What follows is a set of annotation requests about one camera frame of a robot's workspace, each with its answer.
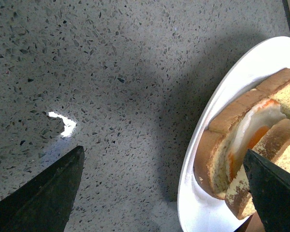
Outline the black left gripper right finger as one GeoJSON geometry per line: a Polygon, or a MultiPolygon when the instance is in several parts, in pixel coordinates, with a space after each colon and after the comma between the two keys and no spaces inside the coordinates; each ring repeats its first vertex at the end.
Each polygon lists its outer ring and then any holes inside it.
{"type": "Polygon", "coordinates": [[[257,212],[247,232],[290,232],[290,173],[252,150],[244,158],[257,212]]]}

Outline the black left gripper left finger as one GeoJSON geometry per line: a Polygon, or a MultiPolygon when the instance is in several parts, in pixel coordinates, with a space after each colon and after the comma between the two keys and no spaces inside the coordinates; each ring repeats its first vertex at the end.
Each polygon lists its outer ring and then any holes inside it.
{"type": "Polygon", "coordinates": [[[84,166],[77,146],[0,201],[0,232],[62,232],[69,220],[84,166]]]}

